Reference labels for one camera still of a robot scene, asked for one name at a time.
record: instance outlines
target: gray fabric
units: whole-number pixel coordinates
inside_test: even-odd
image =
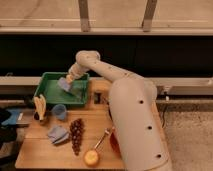
[[[58,144],[69,137],[69,132],[60,125],[54,125],[47,133],[53,144]]]
[[[61,137],[59,140],[55,141],[53,144],[59,144],[61,142],[66,141],[69,138],[69,133],[67,132],[63,137]]]
[[[61,87],[66,92],[69,92],[69,90],[71,88],[71,85],[67,83],[66,78],[64,78],[64,77],[61,77],[58,80],[58,85],[59,85],[59,87]]]

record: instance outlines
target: red object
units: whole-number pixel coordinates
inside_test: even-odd
[[[120,148],[119,148],[119,144],[116,138],[116,134],[115,131],[112,132],[112,134],[110,135],[110,145],[113,149],[113,151],[119,156],[121,157],[121,152],[120,152]]]

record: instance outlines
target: cable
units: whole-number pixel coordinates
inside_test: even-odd
[[[169,106],[169,105],[166,104],[166,106],[165,106],[164,109],[163,109],[162,116],[161,116],[162,127],[163,127],[163,128],[165,127],[165,123],[166,123],[165,113],[166,113],[166,110],[167,110],[168,106]]]

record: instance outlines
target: floor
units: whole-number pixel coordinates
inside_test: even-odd
[[[88,1],[91,27],[140,28],[147,0]],[[211,0],[157,1],[153,27],[212,28]],[[1,27],[80,28],[78,0],[0,0]]]
[[[213,170],[213,99],[158,100],[174,171]],[[16,150],[26,129],[18,130]],[[14,163],[2,171],[14,171]]]

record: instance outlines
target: blue object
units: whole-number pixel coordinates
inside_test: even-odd
[[[16,125],[18,117],[21,113],[21,110],[20,109],[7,109],[7,111],[11,113],[11,116],[7,120],[2,122],[1,125],[3,125],[3,126]]]
[[[69,138],[69,132],[60,125],[54,125],[47,136],[53,144],[59,144]]]
[[[58,80],[58,85],[59,87],[61,87],[63,90],[65,90],[66,92],[70,91],[71,85],[67,83],[66,78],[61,77]]]
[[[59,120],[64,120],[67,116],[66,106],[63,104],[57,104],[52,108],[52,114]]]

